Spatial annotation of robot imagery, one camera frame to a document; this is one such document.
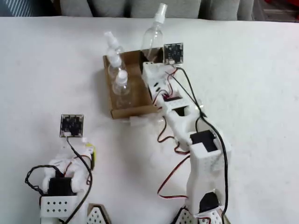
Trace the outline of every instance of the white tabletop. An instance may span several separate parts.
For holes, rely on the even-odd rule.
[[[183,199],[157,188],[183,158],[156,142],[163,124],[129,127],[108,112],[103,32],[141,45],[148,19],[0,18],[0,217],[39,222],[38,193],[24,183],[62,145],[62,113],[84,114],[97,147],[91,203],[115,224],[169,223]],[[184,64],[206,114],[233,146],[228,217],[234,224],[297,223],[299,24],[167,19],[165,43],[184,43]],[[187,162],[165,187],[183,194]],[[41,183],[42,171],[32,182]]]

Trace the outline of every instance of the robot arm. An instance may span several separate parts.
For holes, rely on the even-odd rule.
[[[211,128],[215,125],[201,117],[202,111],[195,100],[175,82],[172,76],[175,72],[170,65],[144,63],[142,76],[176,141],[183,151],[190,152],[186,206],[194,216],[205,215],[225,204],[223,149],[218,134]],[[168,95],[159,92],[168,89],[172,90]],[[231,148],[223,141],[229,158]]]
[[[90,146],[79,143],[76,149],[91,169],[93,151]],[[88,170],[74,154],[66,154],[64,149],[49,164],[56,166],[64,176],[56,178],[54,170],[44,169],[43,192],[47,196],[41,198],[41,224],[56,224],[58,219],[69,217],[88,189]],[[84,202],[69,223],[86,223],[87,206]]]

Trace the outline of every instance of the small circuit board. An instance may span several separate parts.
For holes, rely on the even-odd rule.
[[[82,137],[84,115],[62,114],[60,121],[60,137]]]
[[[183,63],[183,43],[164,45],[164,64]]]

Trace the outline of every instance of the white spray cap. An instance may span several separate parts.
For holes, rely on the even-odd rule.
[[[167,5],[160,3],[159,9],[155,15],[155,22],[164,23]]]
[[[125,85],[128,81],[128,73],[125,70],[120,70],[116,76],[115,82],[118,85]]]
[[[108,51],[107,58],[114,68],[121,66],[121,57],[114,50]]]
[[[111,31],[105,32],[104,36],[107,39],[107,43],[108,43],[109,47],[111,47],[113,49],[116,49],[116,48],[120,47],[120,43],[115,38],[115,36],[111,33]]]

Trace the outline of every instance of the clear plastic bottle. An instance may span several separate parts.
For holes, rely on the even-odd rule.
[[[110,49],[114,50],[117,54],[121,54],[124,52],[123,47],[120,45],[120,43],[118,42],[118,40],[116,39],[116,37],[112,34],[111,31],[105,32],[104,36],[107,39],[107,43],[108,43],[108,51]]]
[[[120,70],[112,86],[113,93],[116,95],[116,107],[126,109],[131,107],[131,86],[128,83],[128,73]]]
[[[167,5],[160,3],[159,9],[155,15],[155,21],[151,28],[145,31],[143,36],[141,51],[149,62],[153,62],[158,54],[160,48],[163,47],[163,34],[161,26],[165,21],[165,13]]]
[[[124,62],[122,61],[121,57],[113,49],[110,49],[107,52],[107,58],[110,62],[109,67],[108,67],[108,73],[109,73],[111,82],[114,82],[117,74],[121,70],[126,70],[126,66],[125,66]]]

